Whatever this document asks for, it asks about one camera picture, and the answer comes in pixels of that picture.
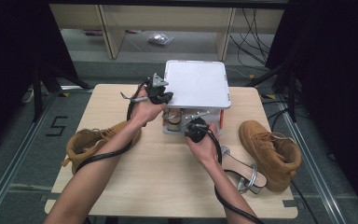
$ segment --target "metal rod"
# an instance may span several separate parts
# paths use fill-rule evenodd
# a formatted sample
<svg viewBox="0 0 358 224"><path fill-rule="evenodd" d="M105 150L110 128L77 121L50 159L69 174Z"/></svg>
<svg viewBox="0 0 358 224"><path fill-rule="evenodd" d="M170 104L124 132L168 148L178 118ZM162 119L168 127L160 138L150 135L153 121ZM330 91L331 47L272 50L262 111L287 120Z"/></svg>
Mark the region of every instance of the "metal rod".
<svg viewBox="0 0 358 224"><path fill-rule="evenodd" d="M280 95L277 95L277 100L281 101L282 97ZM279 107L281 109L286 108L285 104L283 103L279 103ZM302 152L303 162L305 162L305 164L307 165L307 168L310 172L310 177L312 178L315 188L318 190L319 195L321 196L327 214L330 216L333 223L347 223L332 191L328 187L324 176L322 175L321 171L318 168L318 165L315 162L315 159L312 157L310 149L308 148L307 143L305 142L301 134L301 131L298 129L297 124L295 122L292 122L292 120L290 119L290 115L288 115L287 113L284 113L283 117L287 124L287 127L290 130L290 133L298 143L298 146Z"/></svg>
<svg viewBox="0 0 358 224"><path fill-rule="evenodd" d="M46 114L48 113L48 109L52 105L53 101L57 98L58 93L52 93L47 97L45 102L45 110L42 112L40 118L32 123L30 130L25 135L25 138L22 140L22 143L11 160L9 166L7 167L5 173L0 179L0 204L4 200L7 190L10 187L10 184L16 175L16 173L20 170L22 162L28 154L31 144L33 143L38 130L40 129L41 124L43 123Z"/></svg>

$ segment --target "brown boot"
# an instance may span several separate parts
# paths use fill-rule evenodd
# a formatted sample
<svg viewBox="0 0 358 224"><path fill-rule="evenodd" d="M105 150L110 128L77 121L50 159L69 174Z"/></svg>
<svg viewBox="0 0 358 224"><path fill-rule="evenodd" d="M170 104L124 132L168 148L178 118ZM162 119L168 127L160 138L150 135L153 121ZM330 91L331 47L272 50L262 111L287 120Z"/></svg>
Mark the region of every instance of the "brown boot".
<svg viewBox="0 0 358 224"><path fill-rule="evenodd" d="M286 190L301 163L295 141L280 133L270 133L255 120L246 120L240 126L240 140L267 178L266 188L276 192Z"/></svg>
<svg viewBox="0 0 358 224"><path fill-rule="evenodd" d="M122 121L119 124L105 129L84 129L75 133L66 145L66 154L68 158L62 162L62 166L66 166L69 161L72 162L72 174L76 173L77 167L85 159L92 157L98 150L101 149L116 133L120 132L126 127L127 121ZM141 130L132 139L131 146L133 147L141 137Z"/></svg>

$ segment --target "forearm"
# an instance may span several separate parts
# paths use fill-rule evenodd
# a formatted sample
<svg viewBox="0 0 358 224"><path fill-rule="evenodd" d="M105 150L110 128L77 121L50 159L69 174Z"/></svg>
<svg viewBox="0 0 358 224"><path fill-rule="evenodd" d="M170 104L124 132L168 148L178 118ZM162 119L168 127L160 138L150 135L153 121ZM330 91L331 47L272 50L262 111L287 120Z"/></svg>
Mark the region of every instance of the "forearm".
<svg viewBox="0 0 358 224"><path fill-rule="evenodd" d="M211 177L212 181L214 182L220 196L225 201L255 217L255 212L237 191L237 189L229 180L225 171L223 170L221 165L217 163L217 161L210 162L209 164L204 165L204 167L208 172L209 176ZM227 208L225 208L225 212L228 223L253 223L248 218L242 217Z"/></svg>
<svg viewBox="0 0 358 224"><path fill-rule="evenodd" d="M97 154L122 149L142 125L139 120L129 120L127 126L110 139ZM82 223L109 182L119 159L120 156L103 159L81 168L62 191L46 223Z"/></svg>

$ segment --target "human arm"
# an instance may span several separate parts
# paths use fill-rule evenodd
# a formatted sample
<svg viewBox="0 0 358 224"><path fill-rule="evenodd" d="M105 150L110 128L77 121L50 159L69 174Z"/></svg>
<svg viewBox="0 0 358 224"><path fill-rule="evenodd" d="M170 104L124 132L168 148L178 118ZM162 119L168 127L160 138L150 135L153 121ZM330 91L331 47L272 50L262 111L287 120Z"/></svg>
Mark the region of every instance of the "human arm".
<svg viewBox="0 0 358 224"><path fill-rule="evenodd" d="M142 88L138 97L145 96ZM165 104L153 105L149 100L135 104L127 125L97 153L114 152L126 146L137 132L165 109ZM45 223L83 223L90 209L106 187L120 156L92 162L81 168L68 182Z"/></svg>
<svg viewBox="0 0 358 224"><path fill-rule="evenodd" d="M208 123L208 126L213 131L214 136L217 136L216 126L213 123ZM212 138L205 135L200 142L194 143L189 137L187 137L186 142L189 145L194 157L211 177L220 196L233 206L256 217L255 212L237 191L235 186L227 177L222 166L219 164L217 160L216 147ZM253 223L250 219L242 217L226 207L224 207L224 209L228 223Z"/></svg>

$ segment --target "white box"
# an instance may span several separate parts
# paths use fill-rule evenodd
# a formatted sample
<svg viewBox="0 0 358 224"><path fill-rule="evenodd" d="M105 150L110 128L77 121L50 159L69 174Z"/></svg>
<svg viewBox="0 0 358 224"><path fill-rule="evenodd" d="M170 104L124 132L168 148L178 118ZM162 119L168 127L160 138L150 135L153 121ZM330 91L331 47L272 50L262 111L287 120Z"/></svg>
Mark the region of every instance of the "white box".
<svg viewBox="0 0 358 224"><path fill-rule="evenodd" d="M186 117L198 112L209 112L202 118L216 124L221 134L224 110L231 107L223 63L167 61L164 80L169 83L166 92L173 92L173 98L168 102L164 114L166 118L171 118L179 111L180 114L174 119L165 119L163 132L183 133L186 130L185 125L191 121Z"/></svg>

